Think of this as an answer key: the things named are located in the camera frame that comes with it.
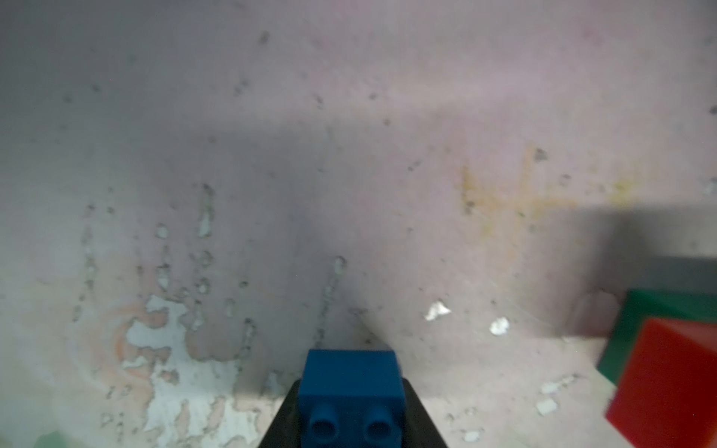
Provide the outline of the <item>green long lego brick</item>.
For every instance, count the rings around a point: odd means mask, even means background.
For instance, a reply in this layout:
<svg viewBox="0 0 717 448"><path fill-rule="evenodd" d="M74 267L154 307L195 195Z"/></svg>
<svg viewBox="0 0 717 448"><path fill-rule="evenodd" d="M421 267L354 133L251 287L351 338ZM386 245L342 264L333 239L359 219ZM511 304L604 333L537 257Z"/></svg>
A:
<svg viewBox="0 0 717 448"><path fill-rule="evenodd" d="M643 324L651 317L716 322L716 295L662 289L631 289L597 363L597 371L617 386Z"/></svg>

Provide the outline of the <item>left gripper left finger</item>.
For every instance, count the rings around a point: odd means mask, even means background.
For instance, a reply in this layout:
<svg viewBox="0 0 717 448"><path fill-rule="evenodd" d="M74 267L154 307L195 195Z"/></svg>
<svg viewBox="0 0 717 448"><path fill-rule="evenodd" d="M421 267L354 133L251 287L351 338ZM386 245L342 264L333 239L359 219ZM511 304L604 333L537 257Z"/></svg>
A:
<svg viewBox="0 0 717 448"><path fill-rule="evenodd" d="M298 391L301 381L295 381L274 416L258 448L300 448L300 412Z"/></svg>

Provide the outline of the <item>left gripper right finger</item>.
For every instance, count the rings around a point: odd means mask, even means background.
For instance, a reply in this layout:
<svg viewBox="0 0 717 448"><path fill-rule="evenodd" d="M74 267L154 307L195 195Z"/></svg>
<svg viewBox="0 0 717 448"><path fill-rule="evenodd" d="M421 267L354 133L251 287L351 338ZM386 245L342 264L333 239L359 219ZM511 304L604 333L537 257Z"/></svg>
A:
<svg viewBox="0 0 717 448"><path fill-rule="evenodd" d="M402 448L446 448L440 431L420 401L411 383L403 378L405 411L403 418Z"/></svg>

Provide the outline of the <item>red lego brick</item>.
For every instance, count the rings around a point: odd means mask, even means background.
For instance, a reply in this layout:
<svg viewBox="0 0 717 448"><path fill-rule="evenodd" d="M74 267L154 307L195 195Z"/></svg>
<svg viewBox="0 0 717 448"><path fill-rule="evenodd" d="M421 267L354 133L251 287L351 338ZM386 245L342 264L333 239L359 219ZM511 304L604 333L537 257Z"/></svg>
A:
<svg viewBox="0 0 717 448"><path fill-rule="evenodd" d="M714 447L716 325L648 319L605 417L634 447Z"/></svg>

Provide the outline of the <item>blue lego brick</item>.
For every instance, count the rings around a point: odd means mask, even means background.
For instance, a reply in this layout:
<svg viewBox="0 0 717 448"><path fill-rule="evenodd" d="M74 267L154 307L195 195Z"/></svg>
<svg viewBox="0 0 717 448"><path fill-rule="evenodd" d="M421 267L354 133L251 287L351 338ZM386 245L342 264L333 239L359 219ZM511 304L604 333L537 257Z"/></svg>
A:
<svg viewBox="0 0 717 448"><path fill-rule="evenodd" d="M392 351L308 352L298 391L302 447L400 447L406 397Z"/></svg>

